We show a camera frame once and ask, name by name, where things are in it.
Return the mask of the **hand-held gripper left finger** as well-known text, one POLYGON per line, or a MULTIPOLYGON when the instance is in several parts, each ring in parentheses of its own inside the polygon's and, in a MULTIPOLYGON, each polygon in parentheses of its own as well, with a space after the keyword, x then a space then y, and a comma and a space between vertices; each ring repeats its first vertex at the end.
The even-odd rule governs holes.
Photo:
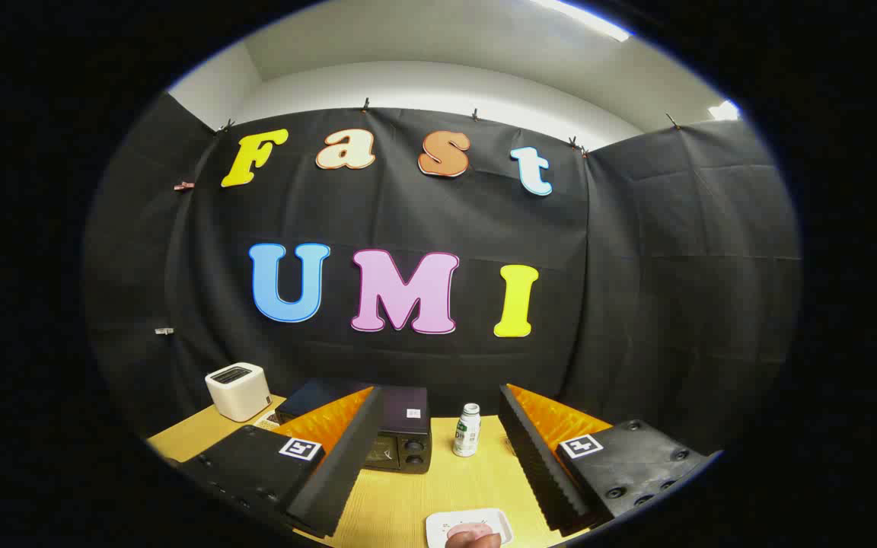
POLYGON ((383 390, 367 387, 274 430, 241 427, 181 462, 180 472, 268 526, 331 537, 383 409, 383 390))

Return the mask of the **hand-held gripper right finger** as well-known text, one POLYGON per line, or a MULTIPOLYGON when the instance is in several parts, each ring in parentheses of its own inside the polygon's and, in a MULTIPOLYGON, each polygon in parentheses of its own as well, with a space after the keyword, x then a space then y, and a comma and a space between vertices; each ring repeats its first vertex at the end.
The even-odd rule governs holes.
POLYGON ((719 457, 643 420, 606 423, 511 383, 499 392, 509 444, 547 526, 564 537, 633 517, 719 457))

